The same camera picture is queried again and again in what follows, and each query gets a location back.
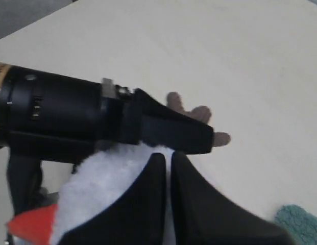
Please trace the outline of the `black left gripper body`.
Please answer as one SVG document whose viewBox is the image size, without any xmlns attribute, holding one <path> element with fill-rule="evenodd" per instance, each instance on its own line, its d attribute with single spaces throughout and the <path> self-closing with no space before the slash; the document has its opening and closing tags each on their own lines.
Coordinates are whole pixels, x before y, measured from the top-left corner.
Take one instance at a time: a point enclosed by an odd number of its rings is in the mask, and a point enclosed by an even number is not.
<svg viewBox="0 0 317 245">
<path fill-rule="evenodd" d="M 9 148 L 14 214 L 28 210 L 43 160 L 75 163 L 99 142 L 136 144 L 126 87 L 13 65 L 0 66 L 0 147 Z"/>
</svg>

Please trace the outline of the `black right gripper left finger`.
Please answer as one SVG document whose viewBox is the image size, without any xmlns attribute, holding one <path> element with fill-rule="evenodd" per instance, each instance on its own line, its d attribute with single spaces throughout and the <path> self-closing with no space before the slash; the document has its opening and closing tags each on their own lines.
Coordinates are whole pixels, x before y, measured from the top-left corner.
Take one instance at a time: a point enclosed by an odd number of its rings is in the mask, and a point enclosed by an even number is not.
<svg viewBox="0 0 317 245">
<path fill-rule="evenodd" d="M 140 174 L 117 197 L 108 184 L 91 179 L 76 191 L 61 192 L 59 244 L 173 244 L 172 208 L 166 194 L 166 162 L 161 153 L 145 160 Z"/>
</svg>

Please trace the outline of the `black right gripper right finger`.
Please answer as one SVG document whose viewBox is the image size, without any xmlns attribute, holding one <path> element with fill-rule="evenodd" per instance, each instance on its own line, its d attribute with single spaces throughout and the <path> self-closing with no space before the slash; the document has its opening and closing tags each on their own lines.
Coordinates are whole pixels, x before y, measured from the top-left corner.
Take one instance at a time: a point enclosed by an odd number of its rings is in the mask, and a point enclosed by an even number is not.
<svg viewBox="0 0 317 245">
<path fill-rule="evenodd" d="M 170 198 L 177 244 L 295 244 L 283 228 L 236 205 L 175 152 Z"/>
</svg>

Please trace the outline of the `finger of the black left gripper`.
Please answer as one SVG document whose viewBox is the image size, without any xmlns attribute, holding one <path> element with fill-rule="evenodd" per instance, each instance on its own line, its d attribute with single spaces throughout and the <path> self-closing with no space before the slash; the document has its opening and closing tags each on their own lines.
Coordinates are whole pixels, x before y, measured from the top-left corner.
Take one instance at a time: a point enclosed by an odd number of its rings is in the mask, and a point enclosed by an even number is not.
<svg viewBox="0 0 317 245">
<path fill-rule="evenodd" d="M 142 111 L 142 142 L 190 155 L 212 151 L 214 129 L 208 124 L 212 116 L 208 107 L 196 106 L 187 112 L 178 93 L 168 93 L 167 104 L 163 105 L 141 89 L 134 91 L 134 101 Z"/>
</svg>

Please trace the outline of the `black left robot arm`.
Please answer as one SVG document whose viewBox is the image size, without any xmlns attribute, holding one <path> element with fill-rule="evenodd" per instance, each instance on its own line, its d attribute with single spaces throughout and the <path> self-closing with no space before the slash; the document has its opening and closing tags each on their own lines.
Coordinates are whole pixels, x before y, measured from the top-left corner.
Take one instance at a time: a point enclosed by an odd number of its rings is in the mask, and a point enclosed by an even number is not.
<svg viewBox="0 0 317 245">
<path fill-rule="evenodd" d="M 141 142 L 211 152 L 214 130 L 141 89 L 0 63 L 0 149 L 9 149 L 13 213 L 34 206 L 42 161 L 77 164 L 102 145 Z"/>
</svg>

